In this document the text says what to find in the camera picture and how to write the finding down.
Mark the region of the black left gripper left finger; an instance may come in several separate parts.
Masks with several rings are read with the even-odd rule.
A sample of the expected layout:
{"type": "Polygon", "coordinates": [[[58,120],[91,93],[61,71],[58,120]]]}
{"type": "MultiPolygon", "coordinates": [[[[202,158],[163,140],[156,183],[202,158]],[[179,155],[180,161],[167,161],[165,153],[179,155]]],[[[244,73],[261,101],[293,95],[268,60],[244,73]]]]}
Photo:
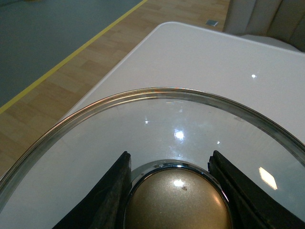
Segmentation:
{"type": "Polygon", "coordinates": [[[131,155],[123,152],[55,229],[117,229],[131,189],[131,155]]]}

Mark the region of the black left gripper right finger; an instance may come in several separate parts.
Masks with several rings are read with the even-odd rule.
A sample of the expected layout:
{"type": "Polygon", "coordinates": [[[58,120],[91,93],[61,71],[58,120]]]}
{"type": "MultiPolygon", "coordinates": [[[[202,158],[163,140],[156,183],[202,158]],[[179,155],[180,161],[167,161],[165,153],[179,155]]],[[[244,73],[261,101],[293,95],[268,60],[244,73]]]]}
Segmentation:
{"type": "Polygon", "coordinates": [[[220,152],[213,152],[208,169],[228,198],[235,229],[305,227],[304,221],[265,193],[220,152]]]}

